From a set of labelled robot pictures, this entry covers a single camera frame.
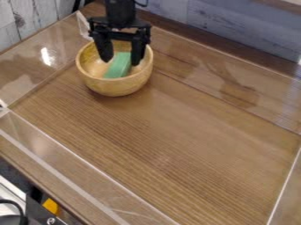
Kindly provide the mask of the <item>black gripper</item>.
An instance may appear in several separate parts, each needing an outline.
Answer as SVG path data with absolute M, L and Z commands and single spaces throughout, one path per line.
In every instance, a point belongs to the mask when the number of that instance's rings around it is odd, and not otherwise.
M 131 42 L 131 65 L 139 65 L 151 42 L 151 24 L 137 17 L 137 6 L 146 7 L 147 4 L 137 0 L 105 0 L 106 14 L 87 19 L 89 34 L 105 62 L 114 57 L 111 41 L 122 40 Z

